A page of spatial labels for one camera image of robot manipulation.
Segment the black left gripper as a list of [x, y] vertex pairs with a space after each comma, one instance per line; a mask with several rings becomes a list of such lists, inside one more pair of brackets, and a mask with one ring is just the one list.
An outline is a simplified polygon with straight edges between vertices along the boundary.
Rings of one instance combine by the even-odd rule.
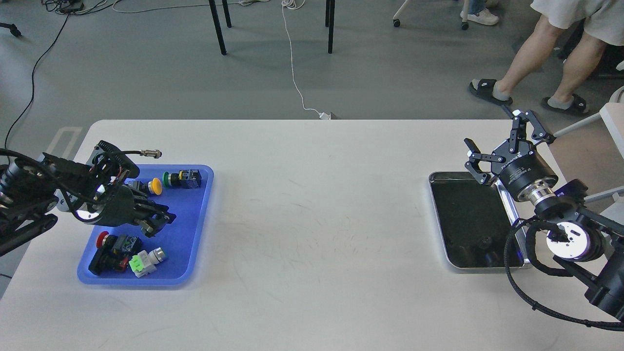
[[122, 186], [103, 206], [84, 205], [78, 215], [92, 225], [138, 225], [147, 238], [154, 237], [166, 224], [176, 220], [176, 214], [171, 213], [167, 205], [158, 204], [129, 186]]

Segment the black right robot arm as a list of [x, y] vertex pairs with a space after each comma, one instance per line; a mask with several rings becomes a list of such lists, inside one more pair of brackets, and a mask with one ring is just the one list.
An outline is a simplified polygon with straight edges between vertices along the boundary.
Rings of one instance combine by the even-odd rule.
[[[550, 317], [587, 327], [621, 332], [624, 319], [623, 226], [585, 206], [586, 186], [575, 179], [557, 191], [559, 178], [537, 151], [541, 142], [551, 144], [555, 136], [540, 124], [533, 111], [511, 111], [509, 138], [491, 154], [482, 153], [465, 138], [469, 148], [466, 169], [482, 185], [497, 178], [513, 200], [529, 201], [535, 215], [517, 219], [507, 235], [504, 265], [509, 282], [532, 309]], [[529, 297], [510, 273], [512, 237], [527, 226], [524, 247], [533, 267], [553, 277], [575, 277], [587, 286], [585, 298], [616, 322], [591, 321], [553, 311]]]

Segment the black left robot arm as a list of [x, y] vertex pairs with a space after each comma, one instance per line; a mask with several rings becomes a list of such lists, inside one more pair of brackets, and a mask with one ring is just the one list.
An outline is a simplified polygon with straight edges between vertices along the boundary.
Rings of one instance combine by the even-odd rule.
[[51, 229], [58, 221], [54, 207], [89, 225], [138, 225], [147, 237], [174, 222], [167, 205], [125, 184], [140, 174], [130, 153], [101, 140], [83, 164], [2, 149], [11, 162], [1, 167], [0, 252], [7, 254]]

